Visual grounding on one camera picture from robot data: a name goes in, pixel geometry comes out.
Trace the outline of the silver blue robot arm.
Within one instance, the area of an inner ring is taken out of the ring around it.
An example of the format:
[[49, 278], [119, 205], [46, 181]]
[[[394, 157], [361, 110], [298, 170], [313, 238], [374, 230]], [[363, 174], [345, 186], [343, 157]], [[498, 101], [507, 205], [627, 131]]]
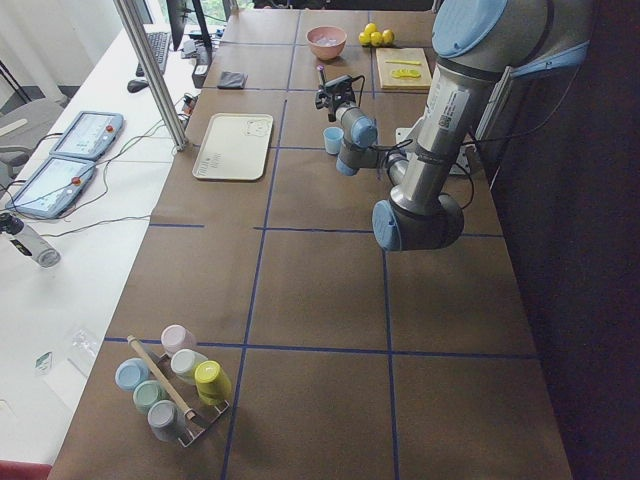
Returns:
[[354, 175], [385, 167], [394, 184], [372, 213], [382, 249], [439, 249], [457, 240], [462, 208], [442, 188], [494, 86], [508, 67], [523, 76], [582, 63], [594, 12], [592, 1], [444, 2], [432, 30], [432, 84], [408, 151], [394, 147], [382, 154], [374, 121], [356, 104], [352, 77], [320, 82], [315, 105], [343, 130], [337, 170]]

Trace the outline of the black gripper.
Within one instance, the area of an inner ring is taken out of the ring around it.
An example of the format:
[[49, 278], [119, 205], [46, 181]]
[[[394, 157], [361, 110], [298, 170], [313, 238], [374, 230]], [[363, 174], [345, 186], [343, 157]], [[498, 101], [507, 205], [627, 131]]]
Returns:
[[326, 109], [328, 119], [335, 120], [337, 110], [342, 105], [355, 106], [356, 95], [352, 87], [354, 81], [351, 76], [341, 76], [321, 83], [314, 99], [316, 109]]

